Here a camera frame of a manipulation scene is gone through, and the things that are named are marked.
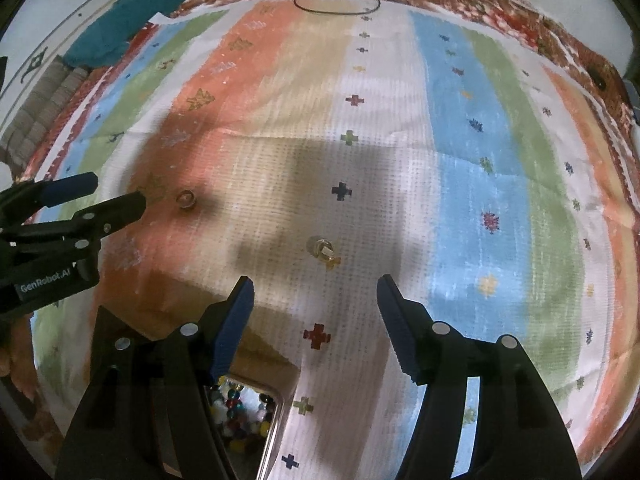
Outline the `teal cloth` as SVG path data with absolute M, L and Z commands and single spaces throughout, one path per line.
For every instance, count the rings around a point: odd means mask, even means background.
M 150 18 L 171 14 L 183 1 L 117 0 L 74 41 L 63 55 L 64 64 L 90 70 L 116 64 Z

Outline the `colourful striped blanket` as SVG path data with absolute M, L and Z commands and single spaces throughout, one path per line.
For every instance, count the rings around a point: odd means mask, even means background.
M 31 177 L 94 172 L 144 216 L 96 288 L 32 318 L 56 452 L 99 307 L 150 338 L 255 285 L 299 368 L 267 479 L 390 479 L 424 395 L 378 313 L 390 274 L 465 336 L 522 342 L 579 465 L 639 396 L 639 161 L 617 70 L 521 0 L 186 0 L 58 116 Z

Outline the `jewelry storage box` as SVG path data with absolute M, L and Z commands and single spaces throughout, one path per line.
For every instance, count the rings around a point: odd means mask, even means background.
M 207 393 L 214 427 L 238 479 L 267 479 L 288 420 L 299 368 L 252 330 Z

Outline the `striped beige cushion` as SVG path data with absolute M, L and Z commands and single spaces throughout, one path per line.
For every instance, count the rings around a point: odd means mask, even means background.
M 55 119 L 89 74 L 85 67 L 71 68 L 57 56 L 36 78 L 34 88 L 1 130 L 1 161 L 12 174 L 25 170 Z

